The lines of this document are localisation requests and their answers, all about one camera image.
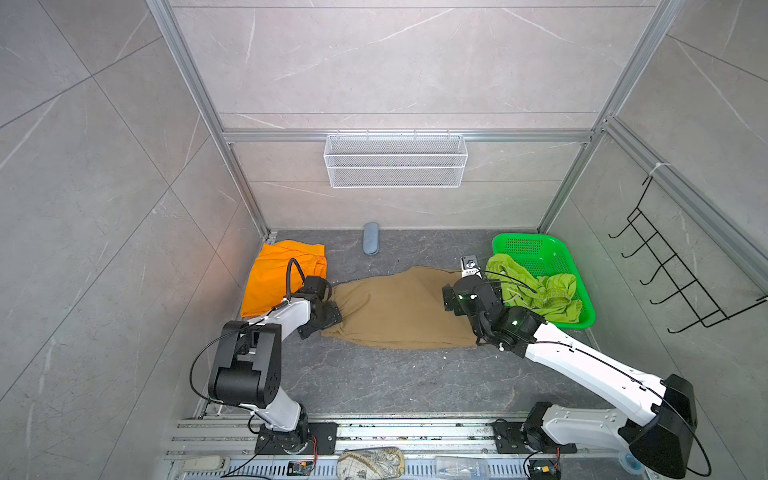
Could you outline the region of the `orange shorts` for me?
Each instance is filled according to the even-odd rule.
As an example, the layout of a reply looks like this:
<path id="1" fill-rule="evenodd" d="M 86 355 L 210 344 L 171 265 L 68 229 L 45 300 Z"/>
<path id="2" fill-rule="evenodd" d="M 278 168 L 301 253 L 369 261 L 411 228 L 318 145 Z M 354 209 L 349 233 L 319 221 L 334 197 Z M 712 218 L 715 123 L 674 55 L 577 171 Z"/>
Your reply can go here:
<path id="1" fill-rule="evenodd" d="M 248 277 L 241 307 L 242 318 L 264 315 L 284 299 L 291 259 L 297 260 L 305 277 L 327 277 L 328 261 L 324 245 L 293 240 L 265 245 Z"/>

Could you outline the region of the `khaki brown shorts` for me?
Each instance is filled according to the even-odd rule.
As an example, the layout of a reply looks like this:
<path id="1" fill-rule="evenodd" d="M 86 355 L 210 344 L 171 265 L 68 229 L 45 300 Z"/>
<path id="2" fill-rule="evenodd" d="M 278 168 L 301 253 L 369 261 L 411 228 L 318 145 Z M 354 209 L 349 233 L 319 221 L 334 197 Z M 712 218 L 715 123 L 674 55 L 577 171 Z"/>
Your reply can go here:
<path id="1" fill-rule="evenodd" d="M 405 272 L 333 288 L 342 322 L 321 335 L 371 348 L 437 350 L 470 348 L 476 336 L 465 316 L 444 309 L 442 288 L 456 271 L 412 267 Z"/>

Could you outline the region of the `lime green shorts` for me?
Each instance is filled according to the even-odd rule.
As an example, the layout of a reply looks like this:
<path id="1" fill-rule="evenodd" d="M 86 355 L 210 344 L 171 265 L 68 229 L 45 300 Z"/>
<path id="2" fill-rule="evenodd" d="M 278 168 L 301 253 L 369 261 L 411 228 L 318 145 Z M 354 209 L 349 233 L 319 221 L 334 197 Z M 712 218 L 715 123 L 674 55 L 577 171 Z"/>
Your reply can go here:
<path id="1" fill-rule="evenodd" d="M 511 256 L 492 256 L 486 265 L 488 279 L 501 282 L 506 305 L 521 306 L 556 324 L 577 324 L 583 302 L 576 298 L 577 278 L 570 273 L 533 276 Z"/>

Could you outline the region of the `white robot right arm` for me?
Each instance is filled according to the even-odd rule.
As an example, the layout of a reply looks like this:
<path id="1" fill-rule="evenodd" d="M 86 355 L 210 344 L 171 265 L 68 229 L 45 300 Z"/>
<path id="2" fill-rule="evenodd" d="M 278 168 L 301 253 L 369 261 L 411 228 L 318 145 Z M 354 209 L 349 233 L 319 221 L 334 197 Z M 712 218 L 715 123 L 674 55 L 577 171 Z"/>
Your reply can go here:
<path id="1" fill-rule="evenodd" d="M 675 374 L 662 379 L 633 369 L 532 310 L 506 305 L 505 278 L 489 278 L 475 256 L 465 256 L 460 280 L 442 290 L 444 307 L 469 319 L 479 343 L 557 371 L 610 404 L 607 409 L 569 409 L 536 403 L 519 427 L 526 448 L 555 454 L 593 446 L 629 454 L 667 478 L 691 473 L 691 450 L 700 443 L 692 384 Z"/>

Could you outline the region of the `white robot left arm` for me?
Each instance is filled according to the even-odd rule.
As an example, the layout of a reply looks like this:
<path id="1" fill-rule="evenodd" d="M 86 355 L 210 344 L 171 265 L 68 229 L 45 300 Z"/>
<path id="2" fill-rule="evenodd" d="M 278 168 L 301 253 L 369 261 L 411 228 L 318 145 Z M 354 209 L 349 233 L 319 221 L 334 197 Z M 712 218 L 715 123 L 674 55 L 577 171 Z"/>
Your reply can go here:
<path id="1" fill-rule="evenodd" d="M 281 387 L 282 341 L 296 332 L 302 339 L 341 322 L 330 299 L 330 283 L 309 276 L 296 293 L 285 297 L 266 314 L 246 321 L 230 321 L 222 329 L 209 375 L 211 400 L 252 412 L 277 435 L 306 441 L 304 407 Z"/>

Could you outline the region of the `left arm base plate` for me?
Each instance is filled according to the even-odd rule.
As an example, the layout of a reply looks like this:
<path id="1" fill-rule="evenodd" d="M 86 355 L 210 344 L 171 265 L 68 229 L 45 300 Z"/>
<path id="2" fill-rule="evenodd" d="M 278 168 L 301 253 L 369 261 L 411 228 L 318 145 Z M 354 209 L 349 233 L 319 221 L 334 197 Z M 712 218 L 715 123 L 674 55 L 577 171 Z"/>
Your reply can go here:
<path id="1" fill-rule="evenodd" d="M 291 432 L 273 431 L 261 426 L 255 453 L 258 455 L 331 455 L 335 452 L 336 423 L 299 423 Z"/>

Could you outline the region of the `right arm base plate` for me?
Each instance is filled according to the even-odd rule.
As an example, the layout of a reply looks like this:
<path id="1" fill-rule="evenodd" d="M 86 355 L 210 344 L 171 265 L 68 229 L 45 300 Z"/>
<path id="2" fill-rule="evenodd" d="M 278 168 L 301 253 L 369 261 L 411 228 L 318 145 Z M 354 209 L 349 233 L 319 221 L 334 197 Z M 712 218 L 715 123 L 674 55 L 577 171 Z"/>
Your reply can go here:
<path id="1" fill-rule="evenodd" d="M 575 444 L 556 443 L 540 426 L 528 425 L 526 422 L 497 419 L 490 424 L 490 427 L 499 454 L 534 452 L 574 454 L 577 452 Z"/>

